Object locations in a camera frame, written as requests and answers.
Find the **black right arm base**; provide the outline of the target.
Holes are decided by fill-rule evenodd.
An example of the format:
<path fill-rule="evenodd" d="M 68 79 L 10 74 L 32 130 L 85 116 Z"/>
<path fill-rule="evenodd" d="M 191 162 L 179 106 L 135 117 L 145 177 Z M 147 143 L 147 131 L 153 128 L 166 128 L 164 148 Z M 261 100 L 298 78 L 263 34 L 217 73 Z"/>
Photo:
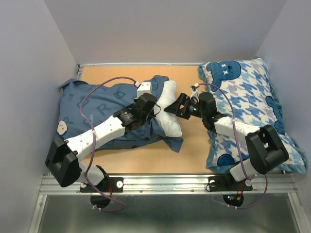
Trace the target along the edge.
<path fill-rule="evenodd" d="M 229 172 L 225 174 L 216 174 L 207 178 L 205 187 L 208 192 L 237 192 L 252 191 L 252 183 L 250 180 L 235 181 Z"/>

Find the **blue white houndstooth pillow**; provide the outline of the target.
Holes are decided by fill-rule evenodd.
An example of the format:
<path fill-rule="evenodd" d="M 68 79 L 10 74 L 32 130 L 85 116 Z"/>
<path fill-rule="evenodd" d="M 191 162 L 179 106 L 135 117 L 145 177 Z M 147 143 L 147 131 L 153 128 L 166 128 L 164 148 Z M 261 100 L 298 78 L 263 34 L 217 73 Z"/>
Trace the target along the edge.
<path fill-rule="evenodd" d="M 236 121 L 262 127 L 273 126 L 289 159 L 276 171 L 305 174 L 307 158 L 295 140 L 285 132 L 283 111 L 269 80 L 269 71 L 261 58 L 207 62 L 198 68 L 206 90 L 216 99 L 217 110 Z"/>

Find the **blue cartoon letter pillowcase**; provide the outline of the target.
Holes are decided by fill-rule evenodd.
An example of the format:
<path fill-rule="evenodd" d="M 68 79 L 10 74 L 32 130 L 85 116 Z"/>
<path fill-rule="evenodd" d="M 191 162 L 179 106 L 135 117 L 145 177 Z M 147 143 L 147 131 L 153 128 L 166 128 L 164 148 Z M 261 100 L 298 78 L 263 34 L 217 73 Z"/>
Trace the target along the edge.
<path fill-rule="evenodd" d="M 158 100 L 155 107 L 156 117 L 137 130 L 106 143 L 99 148 L 100 150 L 134 149 L 163 140 L 172 151 L 180 151 L 183 144 L 180 124 L 175 115 L 164 111 L 176 100 L 176 82 L 167 76 L 159 75 L 155 75 L 149 81 L 152 94 Z M 95 85 L 75 79 L 61 85 L 63 95 L 59 102 L 60 116 L 56 137 L 67 139 L 89 130 L 90 126 L 81 113 L 91 120 L 93 126 L 97 126 L 116 111 L 133 103 L 137 96 L 137 90 L 132 84 L 118 81 L 111 87 L 100 87 L 86 98 L 94 88 Z"/>

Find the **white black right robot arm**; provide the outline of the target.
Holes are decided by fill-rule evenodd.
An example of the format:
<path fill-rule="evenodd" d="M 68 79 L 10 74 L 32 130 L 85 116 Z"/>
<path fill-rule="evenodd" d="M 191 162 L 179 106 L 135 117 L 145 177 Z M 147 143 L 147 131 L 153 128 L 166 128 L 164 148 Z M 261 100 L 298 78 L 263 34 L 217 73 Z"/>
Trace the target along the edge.
<path fill-rule="evenodd" d="M 229 174 L 224 176 L 224 185 L 228 189 L 235 189 L 242 180 L 257 174 L 264 175 L 289 159 L 273 126 L 258 127 L 235 121 L 217 110 L 216 100 L 209 92 L 191 96 L 182 93 L 164 111 L 183 119 L 198 117 L 207 130 L 234 138 L 237 143 L 246 145 L 248 159 L 232 167 Z"/>

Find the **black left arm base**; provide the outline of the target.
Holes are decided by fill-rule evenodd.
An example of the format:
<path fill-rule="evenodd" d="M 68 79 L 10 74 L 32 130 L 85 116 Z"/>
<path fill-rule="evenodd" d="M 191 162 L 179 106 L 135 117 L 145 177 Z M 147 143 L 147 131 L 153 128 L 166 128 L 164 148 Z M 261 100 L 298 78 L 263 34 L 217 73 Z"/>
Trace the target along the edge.
<path fill-rule="evenodd" d="M 101 192 L 123 192 L 124 178 L 109 176 L 101 166 L 92 166 L 87 174 L 87 177 Z M 81 174 L 78 181 L 80 182 L 81 193 L 95 192 L 95 189 L 89 184 L 83 173 Z"/>

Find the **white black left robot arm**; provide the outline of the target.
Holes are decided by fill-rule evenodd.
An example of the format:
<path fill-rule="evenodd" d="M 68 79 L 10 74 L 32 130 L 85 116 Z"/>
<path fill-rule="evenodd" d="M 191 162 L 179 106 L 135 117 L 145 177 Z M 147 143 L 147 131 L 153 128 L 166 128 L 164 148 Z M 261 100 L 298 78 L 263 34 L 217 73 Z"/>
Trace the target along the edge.
<path fill-rule="evenodd" d="M 156 102 L 155 96 L 144 93 L 133 104 L 117 111 L 98 126 L 67 140 L 53 140 L 46 167 L 61 187 L 82 182 L 91 184 L 97 191 L 104 191 L 108 187 L 108 179 L 103 169 L 86 166 L 81 161 L 107 142 L 144 125 L 152 117 Z"/>

